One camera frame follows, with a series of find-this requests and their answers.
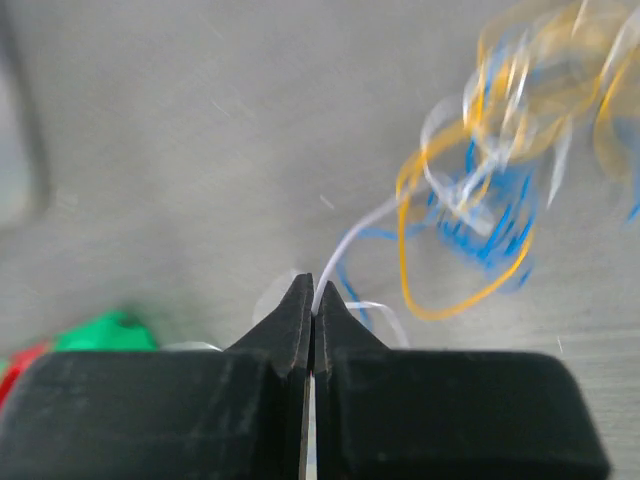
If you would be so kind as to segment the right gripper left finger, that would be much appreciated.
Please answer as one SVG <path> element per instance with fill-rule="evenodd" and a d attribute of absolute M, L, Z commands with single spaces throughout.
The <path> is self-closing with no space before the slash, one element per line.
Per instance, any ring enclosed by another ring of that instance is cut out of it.
<path fill-rule="evenodd" d="M 301 479 L 313 280 L 235 344 L 36 360 L 1 411 L 5 479 Z"/>

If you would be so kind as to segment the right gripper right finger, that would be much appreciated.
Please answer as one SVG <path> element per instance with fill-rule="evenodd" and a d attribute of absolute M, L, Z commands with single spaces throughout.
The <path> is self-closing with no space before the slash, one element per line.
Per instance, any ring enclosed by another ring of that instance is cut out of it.
<path fill-rule="evenodd" d="M 611 464 L 557 358 L 382 343 L 333 285 L 314 318 L 322 479 L 605 479 Z"/>

